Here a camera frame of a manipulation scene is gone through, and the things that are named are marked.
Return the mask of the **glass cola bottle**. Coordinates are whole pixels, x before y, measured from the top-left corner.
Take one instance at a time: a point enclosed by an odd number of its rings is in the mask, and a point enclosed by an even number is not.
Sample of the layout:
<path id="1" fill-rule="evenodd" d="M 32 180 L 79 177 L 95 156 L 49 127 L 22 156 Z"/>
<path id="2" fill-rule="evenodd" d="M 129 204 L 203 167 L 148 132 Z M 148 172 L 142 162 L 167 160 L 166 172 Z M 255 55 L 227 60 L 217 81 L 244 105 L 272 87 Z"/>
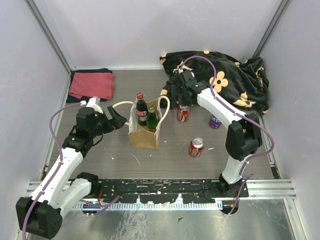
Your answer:
<path id="1" fill-rule="evenodd" d="M 142 127 L 147 125 L 147 115 L 148 108 L 147 103 L 144 100 L 144 95 L 142 92 L 139 92 L 137 95 L 137 103 L 136 103 L 136 115 L 138 117 L 138 124 Z"/>

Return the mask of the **green glass bottle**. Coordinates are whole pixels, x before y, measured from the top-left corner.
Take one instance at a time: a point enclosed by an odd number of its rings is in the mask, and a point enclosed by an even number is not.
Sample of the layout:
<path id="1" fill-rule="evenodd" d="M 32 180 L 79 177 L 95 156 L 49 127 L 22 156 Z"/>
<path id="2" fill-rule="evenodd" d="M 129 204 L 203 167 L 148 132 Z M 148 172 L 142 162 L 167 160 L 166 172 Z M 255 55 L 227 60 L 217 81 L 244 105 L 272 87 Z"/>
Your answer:
<path id="1" fill-rule="evenodd" d="M 150 132 L 155 132 L 159 123 L 158 115 L 155 112 L 155 108 L 150 106 L 148 108 L 148 114 L 146 119 L 146 126 Z"/>

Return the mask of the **purple soda can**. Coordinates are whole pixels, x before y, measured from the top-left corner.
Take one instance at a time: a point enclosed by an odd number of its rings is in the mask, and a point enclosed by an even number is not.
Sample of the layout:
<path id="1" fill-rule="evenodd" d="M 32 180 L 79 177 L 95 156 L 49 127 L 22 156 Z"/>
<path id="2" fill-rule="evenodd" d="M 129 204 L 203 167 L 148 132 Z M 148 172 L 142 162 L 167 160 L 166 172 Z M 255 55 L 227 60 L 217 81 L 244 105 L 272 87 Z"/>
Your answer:
<path id="1" fill-rule="evenodd" d="M 218 129 L 221 126 L 221 122 L 213 114 L 211 115 L 208 124 L 212 129 Z"/>

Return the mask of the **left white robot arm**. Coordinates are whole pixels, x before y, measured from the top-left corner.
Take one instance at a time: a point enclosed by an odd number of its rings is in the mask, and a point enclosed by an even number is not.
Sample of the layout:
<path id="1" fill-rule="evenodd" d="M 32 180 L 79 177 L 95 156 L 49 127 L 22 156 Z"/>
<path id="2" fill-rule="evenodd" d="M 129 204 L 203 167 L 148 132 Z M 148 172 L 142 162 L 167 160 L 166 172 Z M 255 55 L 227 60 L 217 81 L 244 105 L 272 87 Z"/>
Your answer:
<path id="1" fill-rule="evenodd" d="M 75 168 L 95 146 L 98 136 L 122 128 L 127 119 L 108 106 L 111 118 L 99 106 L 81 107 L 72 127 L 59 149 L 59 157 L 41 184 L 29 197 L 21 197 L 15 207 L 22 238 L 28 234 L 46 239 L 54 238 L 63 218 L 83 197 L 95 198 L 100 193 L 97 175 L 82 172 L 64 190 Z"/>

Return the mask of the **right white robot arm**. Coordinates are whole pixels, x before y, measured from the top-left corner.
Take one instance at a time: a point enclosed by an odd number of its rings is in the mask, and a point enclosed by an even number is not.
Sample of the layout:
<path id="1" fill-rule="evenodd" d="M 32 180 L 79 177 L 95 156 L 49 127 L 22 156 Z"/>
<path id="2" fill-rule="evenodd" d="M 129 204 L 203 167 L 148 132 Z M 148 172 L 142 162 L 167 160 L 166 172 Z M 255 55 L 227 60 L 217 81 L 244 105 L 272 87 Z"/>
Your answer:
<path id="1" fill-rule="evenodd" d="M 175 105 L 203 107 L 227 129 L 225 148 L 228 160 L 219 176 L 218 188 L 223 196 L 231 197 L 243 179 L 245 161 L 262 145 L 258 116 L 236 109 L 218 96 L 208 82 L 198 82 L 189 70 L 175 76 L 171 84 L 171 100 Z"/>

